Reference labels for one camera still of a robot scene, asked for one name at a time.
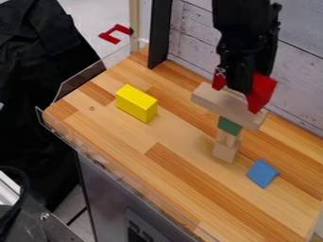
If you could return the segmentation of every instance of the floor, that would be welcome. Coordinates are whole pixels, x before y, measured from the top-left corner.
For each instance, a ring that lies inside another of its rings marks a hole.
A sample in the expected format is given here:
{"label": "floor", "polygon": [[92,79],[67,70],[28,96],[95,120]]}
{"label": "floor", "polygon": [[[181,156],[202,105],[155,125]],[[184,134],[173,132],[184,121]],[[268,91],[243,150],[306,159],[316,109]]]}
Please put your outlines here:
{"label": "floor", "polygon": [[[59,0],[59,2],[66,12],[72,15],[77,29],[100,58],[107,57],[129,43],[129,37],[118,32],[113,33],[112,36],[121,40],[119,44],[109,43],[98,37],[100,33],[108,31],[115,24],[129,25],[128,0]],[[94,242],[82,189],[79,185],[54,214],[85,242]]]}

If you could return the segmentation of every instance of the metal frame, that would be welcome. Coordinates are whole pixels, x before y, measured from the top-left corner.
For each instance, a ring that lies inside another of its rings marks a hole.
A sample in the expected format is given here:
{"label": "metal frame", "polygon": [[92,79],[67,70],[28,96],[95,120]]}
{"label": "metal frame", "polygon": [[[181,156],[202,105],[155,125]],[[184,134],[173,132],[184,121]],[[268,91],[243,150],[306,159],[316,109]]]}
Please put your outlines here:
{"label": "metal frame", "polygon": [[128,242],[128,216],[135,213],[145,224],[153,229],[151,234],[158,232],[167,239],[155,240],[192,242],[199,239],[180,228],[170,216],[163,215],[159,208],[145,200],[120,178],[99,162],[93,163],[82,154],[79,154],[79,175],[88,206],[95,241]]}

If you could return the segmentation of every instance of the beige block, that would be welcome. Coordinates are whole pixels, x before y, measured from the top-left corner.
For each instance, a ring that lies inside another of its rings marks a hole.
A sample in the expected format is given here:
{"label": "beige block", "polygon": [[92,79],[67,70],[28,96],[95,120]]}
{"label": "beige block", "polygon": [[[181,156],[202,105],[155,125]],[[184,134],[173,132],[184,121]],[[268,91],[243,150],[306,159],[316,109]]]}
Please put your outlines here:
{"label": "beige block", "polygon": [[196,104],[252,130],[258,130],[268,114],[265,109],[256,114],[250,112],[241,98],[225,91],[216,91],[209,83],[200,84],[192,93],[191,99]]}
{"label": "beige block", "polygon": [[234,136],[234,135],[228,133],[227,138],[226,138],[227,146],[230,148],[234,148],[234,146],[237,144],[240,137],[241,137],[241,132],[237,136]]}
{"label": "beige block", "polygon": [[216,135],[216,141],[220,143],[224,143],[227,140],[228,132],[225,132],[224,130],[217,129],[217,135]]}
{"label": "beige block", "polygon": [[238,154],[240,146],[242,144],[242,137],[239,137],[239,140],[236,142],[234,147],[227,147],[226,144],[216,142],[212,155],[224,162],[232,164],[235,157]]}

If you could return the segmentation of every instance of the wood grain surface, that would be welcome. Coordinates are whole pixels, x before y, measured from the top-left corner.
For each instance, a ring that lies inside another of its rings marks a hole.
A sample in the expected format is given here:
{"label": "wood grain surface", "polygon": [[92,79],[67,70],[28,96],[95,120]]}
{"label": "wood grain surface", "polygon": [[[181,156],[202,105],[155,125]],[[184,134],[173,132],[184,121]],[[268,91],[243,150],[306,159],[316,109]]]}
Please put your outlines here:
{"label": "wood grain surface", "polygon": [[[323,199],[322,139],[270,113],[260,131],[244,130],[234,164],[219,161],[218,115],[190,101],[208,80],[170,60],[149,70],[146,59],[141,50],[52,104],[45,122],[205,241],[311,236]],[[125,84],[159,100],[148,124],[115,107]],[[259,158],[281,172],[264,190],[246,176]]]}

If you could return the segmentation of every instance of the black cloth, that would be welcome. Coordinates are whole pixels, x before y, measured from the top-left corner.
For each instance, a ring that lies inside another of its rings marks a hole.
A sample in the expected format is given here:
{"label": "black cloth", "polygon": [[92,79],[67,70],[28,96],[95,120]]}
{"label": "black cloth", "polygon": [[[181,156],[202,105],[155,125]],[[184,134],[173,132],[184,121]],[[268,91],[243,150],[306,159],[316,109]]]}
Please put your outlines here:
{"label": "black cloth", "polygon": [[22,168],[41,197],[76,170],[72,150],[39,124],[35,106],[44,110],[64,80],[96,61],[56,0],[0,5],[0,164]]}

